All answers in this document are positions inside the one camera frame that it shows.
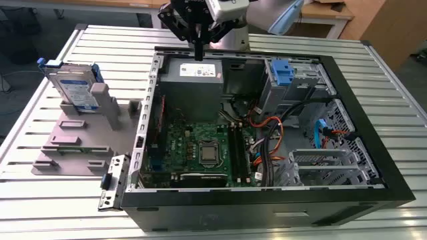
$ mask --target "side panel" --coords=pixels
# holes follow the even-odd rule
[[[124,207],[146,232],[340,225],[380,204],[357,202]]]

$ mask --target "aluminum table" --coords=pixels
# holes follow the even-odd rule
[[[427,239],[427,115],[374,50],[358,41],[249,35],[253,51],[334,58],[416,200],[337,227],[142,232],[124,212],[97,212],[100,177],[32,175],[61,114],[42,80],[0,147],[0,239]],[[153,47],[185,47],[168,30],[89,25],[57,59],[96,62],[120,104],[145,98]]]

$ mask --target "blue latch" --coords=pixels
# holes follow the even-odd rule
[[[46,60],[42,57],[40,57],[37,60],[37,64],[40,69],[44,68],[46,64]]]
[[[288,86],[293,80],[293,67],[288,60],[272,60],[270,68],[277,85]]]

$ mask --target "open computer tower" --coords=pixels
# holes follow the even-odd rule
[[[144,231],[340,225],[414,199],[332,57],[158,47],[145,91],[98,203]]]

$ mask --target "wooden desk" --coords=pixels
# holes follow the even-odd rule
[[[332,25],[326,39],[337,39],[353,14],[344,6],[341,11],[330,9],[330,4],[312,2],[301,7],[301,23]]]
[[[0,0],[0,6],[150,14],[152,27],[158,29],[158,8],[168,2],[169,0]],[[312,2],[301,8],[302,23],[332,25],[325,37],[328,39],[338,38],[346,21],[352,18],[345,7],[337,12],[330,10],[329,4]]]
[[[338,12],[330,9],[330,4],[318,2],[312,2],[301,7],[301,16],[302,18],[346,20],[354,17],[346,6],[344,6]]]
[[[149,14],[152,27],[160,29],[157,2],[154,0],[0,0],[0,6]]]

